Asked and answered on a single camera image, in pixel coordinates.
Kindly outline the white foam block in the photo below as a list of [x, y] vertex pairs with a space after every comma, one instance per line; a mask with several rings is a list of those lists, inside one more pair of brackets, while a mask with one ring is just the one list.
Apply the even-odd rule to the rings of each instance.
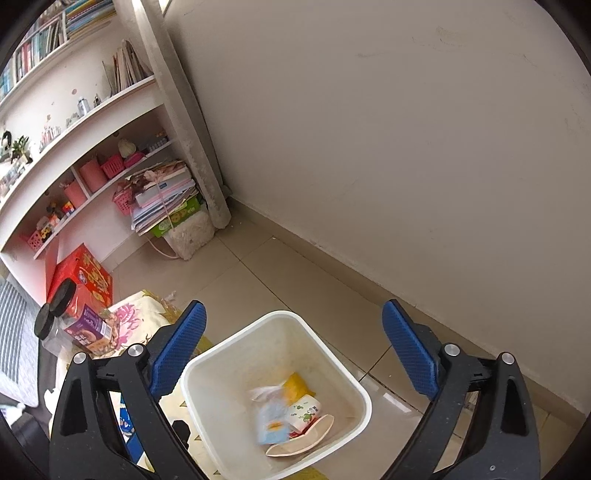
[[201, 247], [211, 241], [214, 233], [209, 214], [201, 210], [170, 229], [164, 234], [164, 239], [180, 259], [188, 261]]

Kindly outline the striped quilted sofa cover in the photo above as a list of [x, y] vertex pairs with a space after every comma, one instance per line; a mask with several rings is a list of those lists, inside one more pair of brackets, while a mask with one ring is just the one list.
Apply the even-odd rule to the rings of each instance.
[[39, 405], [38, 310], [16, 281], [1, 279], [1, 394], [32, 408]]

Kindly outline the stack of books on floor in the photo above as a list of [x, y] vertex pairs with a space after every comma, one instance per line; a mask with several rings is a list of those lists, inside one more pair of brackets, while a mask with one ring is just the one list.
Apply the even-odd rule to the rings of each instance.
[[168, 216], [183, 202], [201, 194], [197, 181], [182, 160], [161, 162], [140, 170], [128, 178], [134, 201], [131, 207], [131, 230], [138, 236]]

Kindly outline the white plastic trash bin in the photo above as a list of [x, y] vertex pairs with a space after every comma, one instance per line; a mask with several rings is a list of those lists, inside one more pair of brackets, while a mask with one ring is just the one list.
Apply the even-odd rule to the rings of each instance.
[[[297, 372], [335, 416], [314, 449], [266, 457], [271, 445], [300, 436], [284, 417], [283, 382]], [[204, 449], [225, 479], [283, 479], [314, 465], [358, 437], [372, 401], [304, 319], [273, 311], [188, 362], [180, 387]]]

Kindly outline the pink basket under shelf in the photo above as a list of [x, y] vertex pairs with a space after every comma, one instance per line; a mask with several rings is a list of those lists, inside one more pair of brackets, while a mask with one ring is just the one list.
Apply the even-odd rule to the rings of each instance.
[[129, 216], [131, 207], [134, 201], [133, 192], [131, 188], [118, 190], [112, 197], [112, 202], [118, 208], [122, 215]]

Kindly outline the pink pen cup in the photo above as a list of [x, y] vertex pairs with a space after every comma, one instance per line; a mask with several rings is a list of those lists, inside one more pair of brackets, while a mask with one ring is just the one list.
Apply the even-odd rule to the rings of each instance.
[[89, 191], [94, 194], [100, 190], [108, 179], [98, 163], [96, 157], [92, 157], [79, 168], [79, 173]]
[[75, 209], [79, 209], [87, 201], [87, 196], [76, 179], [64, 186], [63, 191]]

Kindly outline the pink pen cup right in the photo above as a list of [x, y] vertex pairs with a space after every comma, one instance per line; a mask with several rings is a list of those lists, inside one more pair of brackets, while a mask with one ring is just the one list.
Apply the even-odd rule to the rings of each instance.
[[94, 194], [100, 190], [108, 179], [98, 163], [96, 157], [92, 157], [79, 168], [79, 173], [89, 191]]

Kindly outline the yellow snack bag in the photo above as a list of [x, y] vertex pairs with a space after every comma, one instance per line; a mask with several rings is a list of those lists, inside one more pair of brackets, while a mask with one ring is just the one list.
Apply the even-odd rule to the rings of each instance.
[[315, 397], [315, 392], [308, 388], [308, 384], [300, 374], [294, 372], [283, 382], [283, 395], [287, 405], [290, 406], [300, 401], [305, 395]]

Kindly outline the white bookshelf unit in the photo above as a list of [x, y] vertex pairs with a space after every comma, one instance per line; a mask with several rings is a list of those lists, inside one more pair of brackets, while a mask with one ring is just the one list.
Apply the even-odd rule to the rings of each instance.
[[214, 227], [223, 229], [231, 219], [211, 136], [167, 31], [159, 2], [118, 1], [115, 5], [133, 39], [145, 51], [154, 77], [115, 95], [88, 118], [68, 128], [19, 180], [1, 206], [1, 260], [39, 304], [46, 300], [50, 264], [80, 243], [85, 243], [101, 261], [117, 259], [139, 248], [139, 238], [124, 226], [122, 216], [111, 203], [101, 199], [86, 201], [39, 252], [26, 245], [20, 231], [34, 205], [59, 175], [69, 171], [109, 135], [152, 110], [164, 110], [162, 117], [174, 150], [197, 180]]

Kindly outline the clear jar black lid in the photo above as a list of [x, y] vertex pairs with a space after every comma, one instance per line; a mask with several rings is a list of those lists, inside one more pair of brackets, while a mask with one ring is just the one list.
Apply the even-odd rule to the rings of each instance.
[[61, 361], [70, 361], [75, 355], [76, 348], [71, 337], [61, 328], [59, 318], [52, 313], [48, 303], [37, 313], [34, 333], [42, 347]]

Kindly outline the red instant noodle box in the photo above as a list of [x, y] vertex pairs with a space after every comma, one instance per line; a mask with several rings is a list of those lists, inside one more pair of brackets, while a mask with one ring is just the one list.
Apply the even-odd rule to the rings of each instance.
[[311, 426], [300, 436], [291, 438], [287, 442], [271, 445], [266, 450], [266, 457], [287, 458], [304, 454], [321, 443], [331, 432], [334, 424], [334, 415], [322, 415], [311, 423]]

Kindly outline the purple label nut jar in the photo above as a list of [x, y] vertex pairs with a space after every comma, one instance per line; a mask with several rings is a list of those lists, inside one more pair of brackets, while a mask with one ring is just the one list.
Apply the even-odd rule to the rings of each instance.
[[60, 328], [93, 356], [106, 355], [117, 347], [118, 318], [84, 284], [66, 278], [49, 306]]

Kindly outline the blue biscuit box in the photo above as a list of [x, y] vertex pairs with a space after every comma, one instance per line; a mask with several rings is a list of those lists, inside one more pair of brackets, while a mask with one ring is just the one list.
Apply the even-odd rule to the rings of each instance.
[[143, 448], [135, 432], [135, 428], [132, 424], [131, 417], [123, 398], [120, 398], [119, 401], [119, 429], [125, 441], [125, 446], [130, 459], [137, 463], [143, 454]]

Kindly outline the pink lattice basket left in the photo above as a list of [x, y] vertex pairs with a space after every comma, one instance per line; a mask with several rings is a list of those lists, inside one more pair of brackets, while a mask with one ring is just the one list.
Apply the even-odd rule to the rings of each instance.
[[39, 251], [44, 244], [44, 238], [40, 231], [35, 230], [27, 239], [27, 245], [33, 252]]

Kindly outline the pink basket on shelf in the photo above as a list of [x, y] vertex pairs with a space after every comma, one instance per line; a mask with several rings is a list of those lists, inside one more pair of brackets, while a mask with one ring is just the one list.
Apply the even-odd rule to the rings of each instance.
[[124, 160], [119, 153], [109, 156], [101, 165], [103, 173], [108, 179], [113, 179], [124, 171]]

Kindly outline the green cardboard box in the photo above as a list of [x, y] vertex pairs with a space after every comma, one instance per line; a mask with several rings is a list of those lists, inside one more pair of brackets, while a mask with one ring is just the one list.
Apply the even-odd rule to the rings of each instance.
[[178, 208], [171, 212], [168, 216], [162, 219], [159, 223], [154, 225], [149, 233], [156, 238], [161, 238], [166, 232], [180, 225], [190, 216], [200, 210], [200, 203], [196, 196], [192, 196], [183, 202]]

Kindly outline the pink pen cup left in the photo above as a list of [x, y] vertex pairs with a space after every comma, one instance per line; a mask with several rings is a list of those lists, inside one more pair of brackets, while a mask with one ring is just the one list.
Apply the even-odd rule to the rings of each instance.
[[79, 209], [87, 201], [87, 196], [76, 179], [64, 186], [63, 191], [75, 209]]

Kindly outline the red cardboard gift box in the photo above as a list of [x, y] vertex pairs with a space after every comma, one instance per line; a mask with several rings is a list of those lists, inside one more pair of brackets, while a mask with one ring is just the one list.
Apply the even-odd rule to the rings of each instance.
[[47, 300], [55, 295], [59, 285], [67, 278], [85, 285], [105, 307], [113, 303], [113, 279], [111, 274], [82, 243], [59, 262], [48, 288]]

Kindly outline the small potted plant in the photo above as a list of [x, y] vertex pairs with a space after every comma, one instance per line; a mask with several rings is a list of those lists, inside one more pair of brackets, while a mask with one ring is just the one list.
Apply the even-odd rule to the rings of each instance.
[[29, 138], [21, 136], [14, 140], [11, 145], [11, 162], [24, 161], [26, 164], [30, 164], [32, 159], [29, 152]]

